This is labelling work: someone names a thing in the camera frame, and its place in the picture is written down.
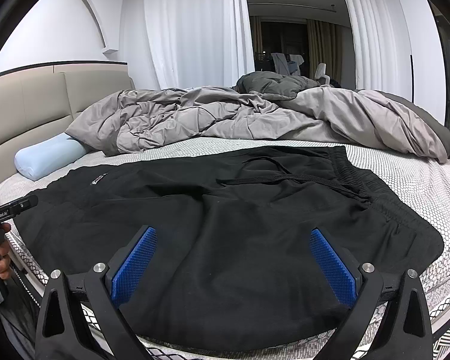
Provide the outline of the person's left hand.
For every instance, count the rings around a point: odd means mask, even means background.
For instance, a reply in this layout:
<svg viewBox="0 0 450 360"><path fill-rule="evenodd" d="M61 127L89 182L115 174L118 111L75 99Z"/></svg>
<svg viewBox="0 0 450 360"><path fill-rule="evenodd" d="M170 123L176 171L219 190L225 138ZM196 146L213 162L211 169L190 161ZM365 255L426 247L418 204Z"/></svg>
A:
<svg viewBox="0 0 450 360"><path fill-rule="evenodd" d="M0 278L6 281L10 278L12 271L10 268L10 244L6 238L0 244Z"/></svg>

